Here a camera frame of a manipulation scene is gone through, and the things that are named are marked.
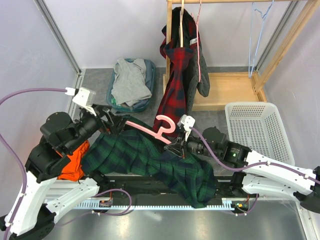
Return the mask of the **green plaid garment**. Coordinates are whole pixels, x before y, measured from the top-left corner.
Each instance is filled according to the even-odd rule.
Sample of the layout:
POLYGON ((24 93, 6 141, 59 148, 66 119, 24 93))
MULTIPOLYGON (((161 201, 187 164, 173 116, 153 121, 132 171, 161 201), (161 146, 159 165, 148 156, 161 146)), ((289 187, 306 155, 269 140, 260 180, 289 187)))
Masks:
POLYGON ((137 130, 119 135, 100 134, 81 159, 86 175, 99 171, 153 176, 179 194, 194 208, 203 208, 215 196, 216 180, 212 166, 188 154, 181 158, 159 147, 137 130))

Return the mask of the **black dotted garment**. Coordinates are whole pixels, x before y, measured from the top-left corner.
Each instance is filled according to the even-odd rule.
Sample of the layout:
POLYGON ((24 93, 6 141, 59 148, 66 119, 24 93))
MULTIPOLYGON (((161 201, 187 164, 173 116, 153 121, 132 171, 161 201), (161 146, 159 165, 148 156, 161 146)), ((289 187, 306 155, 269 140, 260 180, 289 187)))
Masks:
POLYGON ((196 91, 202 97, 208 97, 210 92, 210 78, 202 47, 195 48, 193 57, 189 60, 184 71, 184 90, 186 102, 186 114, 192 111, 196 91))

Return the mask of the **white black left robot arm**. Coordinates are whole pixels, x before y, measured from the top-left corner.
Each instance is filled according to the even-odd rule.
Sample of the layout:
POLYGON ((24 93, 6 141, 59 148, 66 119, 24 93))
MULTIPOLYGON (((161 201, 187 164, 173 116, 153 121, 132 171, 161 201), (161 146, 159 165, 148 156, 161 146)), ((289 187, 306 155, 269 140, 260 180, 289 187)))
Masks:
POLYGON ((78 204, 109 193, 109 179, 99 170, 93 170, 69 192, 44 202, 63 168, 71 163, 70 155, 76 149, 97 131, 118 135, 126 123, 109 106, 94 105, 92 112, 82 109, 81 113, 80 119, 74 121, 68 113, 56 112, 41 126, 42 138, 22 166, 21 193, 10 212, 0 218, 4 239, 42 240, 78 204))

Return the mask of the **beige wooden hanger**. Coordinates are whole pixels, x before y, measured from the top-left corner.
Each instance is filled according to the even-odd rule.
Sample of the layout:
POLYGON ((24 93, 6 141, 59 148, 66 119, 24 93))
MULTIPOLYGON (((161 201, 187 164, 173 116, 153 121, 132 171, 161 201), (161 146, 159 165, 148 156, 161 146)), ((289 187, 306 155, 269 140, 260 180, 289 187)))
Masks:
POLYGON ((183 16, 184 16, 185 1, 181 0, 181 8, 179 14, 179 46, 184 47, 184 33, 183 33, 183 16))

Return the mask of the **red navy plaid skirt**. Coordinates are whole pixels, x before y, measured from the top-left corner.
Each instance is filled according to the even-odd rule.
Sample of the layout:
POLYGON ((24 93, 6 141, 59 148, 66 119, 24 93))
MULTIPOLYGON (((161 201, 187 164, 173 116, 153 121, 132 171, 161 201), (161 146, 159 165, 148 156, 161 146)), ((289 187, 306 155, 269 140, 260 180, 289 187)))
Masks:
POLYGON ((171 16, 170 41, 166 43, 164 40, 159 48, 160 54, 170 60, 170 70, 169 80, 156 114, 171 118, 175 124, 187 113, 187 92, 184 89, 183 72, 195 56, 197 48, 196 23, 186 10, 183 11, 182 18, 183 47, 181 47, 180 16, 181 8, 174 8, 171 16))

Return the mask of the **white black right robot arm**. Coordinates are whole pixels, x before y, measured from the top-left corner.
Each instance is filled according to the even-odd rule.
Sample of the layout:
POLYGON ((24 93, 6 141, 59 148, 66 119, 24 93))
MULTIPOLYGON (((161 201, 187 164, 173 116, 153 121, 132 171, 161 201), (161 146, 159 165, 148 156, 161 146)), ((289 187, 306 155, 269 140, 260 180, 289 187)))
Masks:
POLYGON ((320 212, 320 169, 303 168, 274 160, 251 148, 227 140, 216 127, 209 127, 197 137, 179 136, 164 149, 179 157, 188 154, 212 157, 233 172, 225 195, 245 194, 289 199, 313 213, 320 212))

